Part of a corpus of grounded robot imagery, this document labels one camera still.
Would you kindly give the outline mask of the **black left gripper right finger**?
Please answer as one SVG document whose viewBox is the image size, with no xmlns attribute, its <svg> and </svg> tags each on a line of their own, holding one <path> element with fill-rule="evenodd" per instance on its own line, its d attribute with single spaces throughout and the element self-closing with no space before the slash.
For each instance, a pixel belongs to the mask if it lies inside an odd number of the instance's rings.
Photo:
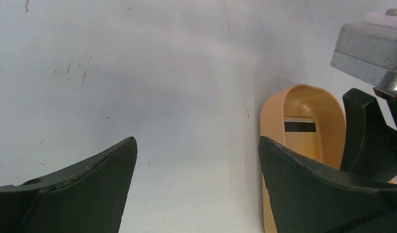
<svg viewBox="0 0 397 233">
<path fill-rule="evenodd" d="M 280 233 L 397 233 L 397 184 L 352 175 L 262 136 L 258 154 Z"/>
</svg>

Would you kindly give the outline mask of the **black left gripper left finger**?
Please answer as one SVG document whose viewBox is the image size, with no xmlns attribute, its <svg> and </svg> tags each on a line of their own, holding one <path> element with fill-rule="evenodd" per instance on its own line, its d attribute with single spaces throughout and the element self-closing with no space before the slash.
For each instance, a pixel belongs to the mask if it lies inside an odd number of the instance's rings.
<svg viewBox="0 0 397 233">
<path fill-rule="evenodd" d="M 48 175 L 0 186 L 0 233 L 116 233 L 137 159 L 128 137 Z"/>
</svg>

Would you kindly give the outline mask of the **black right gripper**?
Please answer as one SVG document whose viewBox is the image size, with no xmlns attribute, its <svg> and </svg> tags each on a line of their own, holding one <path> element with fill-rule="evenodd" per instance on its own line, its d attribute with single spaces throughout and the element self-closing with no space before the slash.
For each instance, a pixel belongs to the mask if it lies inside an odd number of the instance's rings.
<svg viewBox="0 0 397 233">
<path fill-rule="evenodd" d="M 387 101 L 396 129 L 386 124 L 374 96 L 357 88 L 347 91 L 343 95 L 347 127 L 340 170 L 388 182 L 397 175 L 397 94 L 374 91 Z"/>
</svg>

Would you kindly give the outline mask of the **white VIP card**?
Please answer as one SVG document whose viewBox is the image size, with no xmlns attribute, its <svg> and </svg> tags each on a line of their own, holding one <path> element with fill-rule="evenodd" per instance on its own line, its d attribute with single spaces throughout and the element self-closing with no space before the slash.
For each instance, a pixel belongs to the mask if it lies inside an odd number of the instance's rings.
<svg viewBox="0 0 397 233">
<path fill-rule="evenodd" d="M 313 118 L 284 117 L 285 146 L 303 156 L 323 162 Z"/>
</svg>

